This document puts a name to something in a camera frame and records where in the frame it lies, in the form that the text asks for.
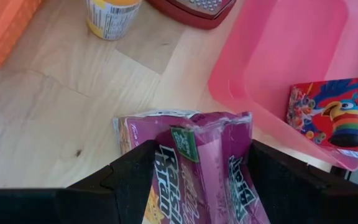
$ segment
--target wooden table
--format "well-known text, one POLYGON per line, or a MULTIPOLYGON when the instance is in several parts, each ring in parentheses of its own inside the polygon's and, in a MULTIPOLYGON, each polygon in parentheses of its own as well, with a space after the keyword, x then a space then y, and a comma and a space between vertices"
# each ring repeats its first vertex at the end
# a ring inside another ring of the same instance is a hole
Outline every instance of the wooden table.
MULTIPOLYGON (((206 84, 242 1, 211 31, 145 2, 115 42, 88 30, 84 3, 46 0, 0 70, 0 187, 66 187, 115 160, 115 116, 227 110, 206 84)), ((254 136, 299 157, 257 128, 254 136)))

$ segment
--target yellow jar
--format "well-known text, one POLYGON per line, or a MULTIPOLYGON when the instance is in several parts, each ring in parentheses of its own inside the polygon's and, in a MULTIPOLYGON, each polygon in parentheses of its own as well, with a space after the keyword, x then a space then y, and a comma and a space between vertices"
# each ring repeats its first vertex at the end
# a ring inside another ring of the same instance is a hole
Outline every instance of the yellow jar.
POLYGON ((87 23, 100 38, 123 37, 139 10, 141 0, 86 0, 87 23))

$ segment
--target red cereal box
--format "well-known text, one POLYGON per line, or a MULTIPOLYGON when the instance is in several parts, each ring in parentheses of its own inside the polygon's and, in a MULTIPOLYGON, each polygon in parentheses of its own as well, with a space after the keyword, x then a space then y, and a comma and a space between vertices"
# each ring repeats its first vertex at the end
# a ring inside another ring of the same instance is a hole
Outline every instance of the red cereal box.
POLYGON ((293 85, 287 123, 321 147, 358 158, 358 78, 293 85))

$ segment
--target red device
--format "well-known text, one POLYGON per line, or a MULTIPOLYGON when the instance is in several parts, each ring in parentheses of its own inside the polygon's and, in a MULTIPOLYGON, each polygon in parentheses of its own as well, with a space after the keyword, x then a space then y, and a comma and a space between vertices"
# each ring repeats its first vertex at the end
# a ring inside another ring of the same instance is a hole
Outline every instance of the red device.
POLYGON ((167 16, 189 26, 214 29, 229 14, 236 0, 147 0, 167 16))

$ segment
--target purple cereal box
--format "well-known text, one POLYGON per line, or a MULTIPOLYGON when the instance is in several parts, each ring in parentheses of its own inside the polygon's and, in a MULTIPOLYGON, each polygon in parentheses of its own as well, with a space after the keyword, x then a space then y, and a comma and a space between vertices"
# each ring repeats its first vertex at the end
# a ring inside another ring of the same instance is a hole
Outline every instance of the purple cereal box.
POLYGON ((243 158, 252 116, 151 111, 116 118, 123 153, 155 139, 150 223, 269 223, 243 158))

